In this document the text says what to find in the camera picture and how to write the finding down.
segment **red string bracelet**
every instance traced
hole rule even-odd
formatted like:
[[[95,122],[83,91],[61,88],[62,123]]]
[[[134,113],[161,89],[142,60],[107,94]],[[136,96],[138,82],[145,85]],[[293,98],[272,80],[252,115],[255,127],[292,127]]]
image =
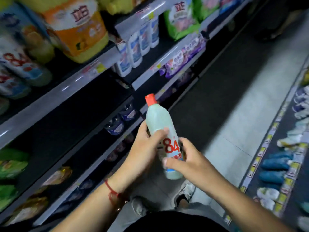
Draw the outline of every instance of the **red string bracelet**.
[[[121,193],[117,193],[116,191],[114,191],[109,184],[107,183],[107,180],[104,181],[105,185],[107,186],[107,188],[110,190],[109,194],[108,194],[108,198],[110,200],[110,202],[112,203],[112,205],[116,205],[116,203],[112,200],[112,195],[115,195],[117,198],[120,198]]]

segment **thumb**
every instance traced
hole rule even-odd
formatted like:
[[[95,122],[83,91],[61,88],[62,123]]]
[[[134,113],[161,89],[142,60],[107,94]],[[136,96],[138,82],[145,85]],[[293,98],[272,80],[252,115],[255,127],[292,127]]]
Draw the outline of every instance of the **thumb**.
[[[185,161],[177,160],[173,157],[164,157],[162,163],[164,167],[174,169],[180,173],[185,172],[187,168],[187,163]]]
[[[149,139],[150,143],[154,146],[157,147],[157,145],[168,135],[169,130],[168,128],[164,129],[159,129],[157,130]]]

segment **grey floor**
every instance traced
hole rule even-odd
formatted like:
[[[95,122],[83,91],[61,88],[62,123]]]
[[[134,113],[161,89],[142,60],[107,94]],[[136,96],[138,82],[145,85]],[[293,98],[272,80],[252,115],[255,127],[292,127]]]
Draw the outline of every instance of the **grey floor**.
[[[260,29],[281,21],[283,4],[284,0],[271,0],[170,111],[177,134],[191,140],[235,186],[309,54],[309,13],[276,42],[262,44],[253,38]],[[156,161],[133,195],[160,203],[162,210],[171,209],[183,181],[166,179]],[[192,201],[224,213],[200,190]],[[122,225],[134,219],[127,204],[110,231],[122,231]]]

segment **red bottle cap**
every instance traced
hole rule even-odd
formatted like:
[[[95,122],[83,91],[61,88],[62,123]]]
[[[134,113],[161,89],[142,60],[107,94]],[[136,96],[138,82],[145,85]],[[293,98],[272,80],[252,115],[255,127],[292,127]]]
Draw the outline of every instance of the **red bottle cap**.
[[[157,100],[155,99],[155,94],[148,94],[147,96],[145,96],[145,99],[148,107],[157,103]]]

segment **finger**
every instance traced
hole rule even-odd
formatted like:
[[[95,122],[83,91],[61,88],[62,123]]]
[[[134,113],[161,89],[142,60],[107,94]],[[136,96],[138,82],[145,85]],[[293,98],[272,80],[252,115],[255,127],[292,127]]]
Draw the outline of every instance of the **finger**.
[[[148,134],[147,134],[147,124],[146,124],[145,120],[139,126],[138,132],[137,132],[136,136],[146,136],[146,137],[149,137]]]
[[[187,168],[187,163],[182,160],[176,160],[172,157],[165,157],[162,160],[163,166],[169,169],[174,169],[180,173],[183,173]]]
[[[151,137],[150,143],[156,147],[169,133],[168,128],[157,130]]]
[[[187,138],[179,138],[179,140],[182,142],[184,151],[186,153],[190,153],[192,152],[192,150],[194,151],[198,151],[195,146],[192,144],[192,142],[190,142]]]

